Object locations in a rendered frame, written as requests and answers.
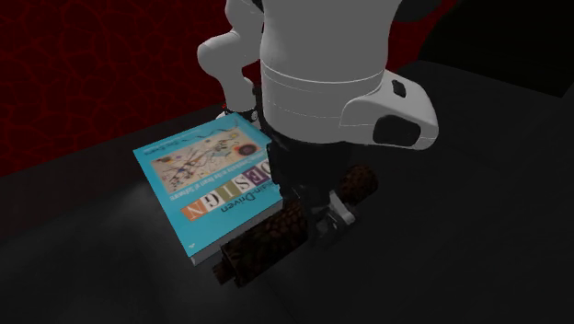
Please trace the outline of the blue book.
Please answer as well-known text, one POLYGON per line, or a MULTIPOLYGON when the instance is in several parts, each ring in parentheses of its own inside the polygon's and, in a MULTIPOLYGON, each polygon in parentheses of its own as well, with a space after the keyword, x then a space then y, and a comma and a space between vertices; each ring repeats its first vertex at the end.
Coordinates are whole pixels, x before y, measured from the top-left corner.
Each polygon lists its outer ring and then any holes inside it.
POLYGON ((134 150, 193 264, 283 207, 271 179, 269 143, 232 113, 134 150))

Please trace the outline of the black sofa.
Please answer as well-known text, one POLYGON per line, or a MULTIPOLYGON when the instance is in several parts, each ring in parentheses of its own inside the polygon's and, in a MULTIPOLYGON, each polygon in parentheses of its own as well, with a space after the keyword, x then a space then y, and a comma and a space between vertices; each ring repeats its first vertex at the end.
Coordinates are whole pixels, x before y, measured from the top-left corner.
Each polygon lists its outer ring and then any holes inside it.
POLYGON ((214 108, 0 179, 0 324, 574 324, 574 80, 561 97, 438 64, 420 153, 358 148, 378 191, 330 249, 249 285, 186 257, 133 149, 214 108))

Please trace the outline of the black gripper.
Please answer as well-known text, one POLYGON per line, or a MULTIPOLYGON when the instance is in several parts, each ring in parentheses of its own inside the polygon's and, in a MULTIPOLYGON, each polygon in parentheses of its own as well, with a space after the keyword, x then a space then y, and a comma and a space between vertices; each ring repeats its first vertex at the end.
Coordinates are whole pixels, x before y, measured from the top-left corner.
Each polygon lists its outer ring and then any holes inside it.
POLYGON ((357 222, 354 206, 334 191, 347 170, 352 144, 313 144, 294 140, 263 128, 271 142, 267 151, 273 181, 282 194, 298 193, 308 203, 328 203, 312 214, 313 239, 317 245, 334 245, 357 222))

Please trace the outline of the brown scaly roll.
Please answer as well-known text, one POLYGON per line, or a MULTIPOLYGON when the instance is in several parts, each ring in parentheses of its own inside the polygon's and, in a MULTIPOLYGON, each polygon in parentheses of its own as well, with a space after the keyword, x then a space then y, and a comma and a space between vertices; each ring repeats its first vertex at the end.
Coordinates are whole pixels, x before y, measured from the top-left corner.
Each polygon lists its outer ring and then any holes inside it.
MULTIPOLYGON (((356 206, 377 189, 373 170, 355 165, 340 180, 337 196, 347 210, 355 213, 356 206)), ((232 280, 243 287, 303 245, 309 233, 303 210, 299 198, 288 199, 279 212, 224 244, 222 260, 212 268, 219 284, 232 280)))

